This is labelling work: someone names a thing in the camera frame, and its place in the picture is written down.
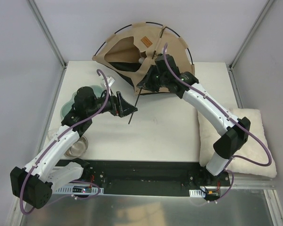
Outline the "steel pet bowl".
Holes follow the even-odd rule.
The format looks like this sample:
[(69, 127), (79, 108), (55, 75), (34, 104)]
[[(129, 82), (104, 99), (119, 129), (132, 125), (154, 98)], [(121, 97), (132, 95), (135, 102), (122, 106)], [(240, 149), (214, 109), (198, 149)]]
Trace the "steel pet bowl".
[(67, 158), (79, 158), (85, 154), (88, 148), (88, 140), (82, 136), (64, 153)]

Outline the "clear plastic cup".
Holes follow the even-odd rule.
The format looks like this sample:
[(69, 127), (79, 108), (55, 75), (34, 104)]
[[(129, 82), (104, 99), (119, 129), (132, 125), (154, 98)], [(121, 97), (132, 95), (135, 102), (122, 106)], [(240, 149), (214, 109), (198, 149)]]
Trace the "clear plastic cup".
[(59, 141), (59, 128), (50, 129), (47, 133), (47, 139), (48, 141), (56, 140)]

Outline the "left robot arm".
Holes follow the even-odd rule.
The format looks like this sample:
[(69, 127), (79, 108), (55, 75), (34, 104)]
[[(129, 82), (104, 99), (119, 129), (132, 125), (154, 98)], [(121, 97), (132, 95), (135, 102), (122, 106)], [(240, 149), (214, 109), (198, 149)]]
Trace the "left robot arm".
[(91, 87), (78, 89), (71, 110), (51, 141), (23, 168), (14, 167), (10, 173), (13, 195), (33, 208), (40, 209), (49, 201), (52, 193), (71, 181), (86, 183), (90, 171), (77, 159), (68, 165), (53, 170), (64, 153), (77, 142), (100, 113), (126, 117), (138, 109), (125, 101), (120, 92), (105, 90), (96, 97)]

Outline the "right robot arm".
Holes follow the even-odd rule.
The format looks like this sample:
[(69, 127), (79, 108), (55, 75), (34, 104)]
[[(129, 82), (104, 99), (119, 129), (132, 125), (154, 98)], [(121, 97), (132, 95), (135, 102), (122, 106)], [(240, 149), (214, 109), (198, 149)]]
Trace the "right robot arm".
[(230, 158), (248, 141), (249, 119), (240, 119), (220, 106), (191, 72), (179, 71), (171, 55), (160, 54), (136, 86), (150, 92), (166, 88), (195, 107), (212, 124), (220, 138), (213, 144), (215, 152), (205, 166), (203, 181), (208, 186), (215, 185)]

